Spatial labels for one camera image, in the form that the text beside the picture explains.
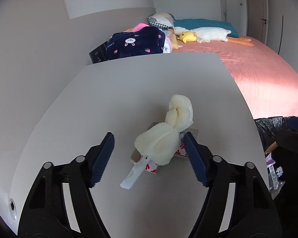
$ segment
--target checkered pillow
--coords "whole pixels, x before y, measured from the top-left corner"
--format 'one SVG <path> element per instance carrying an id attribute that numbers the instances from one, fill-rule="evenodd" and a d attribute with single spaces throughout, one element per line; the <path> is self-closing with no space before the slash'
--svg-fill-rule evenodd
<path id="1" fill-rule="evenodd" d="M 156 13 L 155 15 L 148 17 L 149 25 L 152 27 L 157 27 L 159 29 L 167 29 L 174 27 L 174 17 L 170 13 Z"/>

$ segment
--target black plastic bag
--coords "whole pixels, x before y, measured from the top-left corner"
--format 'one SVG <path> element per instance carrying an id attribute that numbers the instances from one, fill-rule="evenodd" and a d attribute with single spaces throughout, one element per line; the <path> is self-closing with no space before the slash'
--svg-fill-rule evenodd
<path id="1" fill-rule="evenodd" d="M 288 120 L 290 117 L 270 117 L 255 119 L 255 124 L 259 136 L 261 138 L 261 144 L 264 151 L 275 141 L 276 134 L 281 129 L 288 130 Z"/>

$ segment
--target navy blue blanket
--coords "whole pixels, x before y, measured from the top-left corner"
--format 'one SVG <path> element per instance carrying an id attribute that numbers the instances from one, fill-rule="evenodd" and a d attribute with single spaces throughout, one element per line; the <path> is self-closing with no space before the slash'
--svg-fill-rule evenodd
<path id="1" fill-rule="evenodd" d="M 162 54 L 165 34 L 156 27 L 137 32 L 115 33 L 106 47 L 106 60 L 138 55 Z"/>

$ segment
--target stuffed animal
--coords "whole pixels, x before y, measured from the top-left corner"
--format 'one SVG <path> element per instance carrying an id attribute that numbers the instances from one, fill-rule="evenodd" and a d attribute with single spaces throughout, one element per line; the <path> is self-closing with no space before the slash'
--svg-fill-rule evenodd
<path id="1" fill-rule="evenodd" d="M 192 33 L 190 31 L 182 32 L 179 38 L 183 43 L 186 42 L 195 42 L 196 41 L 196 33 Z"/>

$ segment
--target pink bedsheet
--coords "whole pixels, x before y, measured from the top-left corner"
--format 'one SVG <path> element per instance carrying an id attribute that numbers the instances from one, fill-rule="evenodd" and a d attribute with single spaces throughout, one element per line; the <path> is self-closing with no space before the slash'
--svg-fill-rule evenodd
<path id="1" fill-rule="evenodd" d="M 298 74 L 269 47 L 255 39 L 251 42 L 254 47 L 222 41 L 179 43 L 183 47 L 173 52 L 216 53 L 238 85 L 254 119 L 298 116 Z"/>

